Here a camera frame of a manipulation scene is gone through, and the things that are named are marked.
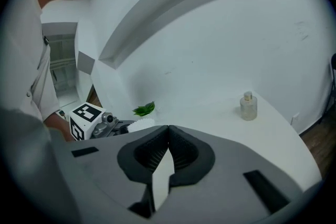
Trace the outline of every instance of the metal part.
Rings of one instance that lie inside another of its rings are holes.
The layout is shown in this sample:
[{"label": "metal part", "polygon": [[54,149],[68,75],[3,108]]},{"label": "metal part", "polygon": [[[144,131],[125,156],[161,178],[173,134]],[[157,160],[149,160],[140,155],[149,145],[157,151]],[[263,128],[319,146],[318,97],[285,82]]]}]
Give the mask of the metal part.
[{"label": "metal part", "polygon": [[107,136],[113,136],[113,128],[118,124],[117,117],[113,117],[111,112],[105,112],[102,116],[102,122],[98,123],[92,132],[91,138],[102,138]]},{"label": "metal part", "polygon": [[118,124],[113,128],[114,134],[110,134],[109,136],[115,136],[115,135],[120,135],[127,133],[125,132],[126,126],[132,124],[134,121],[119,121]]}]

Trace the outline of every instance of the white shirt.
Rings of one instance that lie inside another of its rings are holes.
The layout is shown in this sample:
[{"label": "white shirt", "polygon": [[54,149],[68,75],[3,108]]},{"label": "white shirt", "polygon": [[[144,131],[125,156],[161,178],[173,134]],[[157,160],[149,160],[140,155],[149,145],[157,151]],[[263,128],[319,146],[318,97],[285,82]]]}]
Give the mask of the white shirt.
[{"label": "white shirt", "polygon": [[44,121],[59,109],[38,0],[9,0],[0,27],[0,106]]}]

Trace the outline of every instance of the green leaf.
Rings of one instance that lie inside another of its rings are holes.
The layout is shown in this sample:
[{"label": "green leaf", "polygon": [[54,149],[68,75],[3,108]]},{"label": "green leaf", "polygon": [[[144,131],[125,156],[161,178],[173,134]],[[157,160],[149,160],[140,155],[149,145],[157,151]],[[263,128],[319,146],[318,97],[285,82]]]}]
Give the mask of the green leaf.
[{"label": "green leaf", "polygon": [[150,114],[155,109],[154,101],[151,103],[148,103],[145,106],[139,106],[137,109],[132,110],[134,112],[134,115],[138,115],[140,117],[146,116]]}]

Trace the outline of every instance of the black and white marker cube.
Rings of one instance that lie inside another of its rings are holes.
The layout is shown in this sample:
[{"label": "black and white marker cube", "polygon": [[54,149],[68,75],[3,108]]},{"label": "black and white marker cube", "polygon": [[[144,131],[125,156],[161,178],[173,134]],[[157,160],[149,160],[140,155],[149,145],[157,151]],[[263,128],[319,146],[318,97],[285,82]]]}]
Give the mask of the black and white marker cube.
[{"label": "black and white marker cube", "polygon": [[69,112],[70,131],[76,140],[91,138],[92,132],[98,123],[102,122],[101,116],[106,109],[96,105],[84,103]]}]

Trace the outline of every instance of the glass bottle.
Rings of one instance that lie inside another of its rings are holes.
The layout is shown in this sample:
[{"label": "glass bottle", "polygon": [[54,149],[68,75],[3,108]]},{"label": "glass bottle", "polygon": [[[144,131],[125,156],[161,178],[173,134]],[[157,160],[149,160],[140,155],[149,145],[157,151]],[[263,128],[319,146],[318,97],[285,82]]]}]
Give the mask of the glass bottle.
[{"label": "glass bottle", "polygon": [[240,100],[240,111],[245,121],[254,120],[257,117],[257,98],[252,92],[245,92]]}]

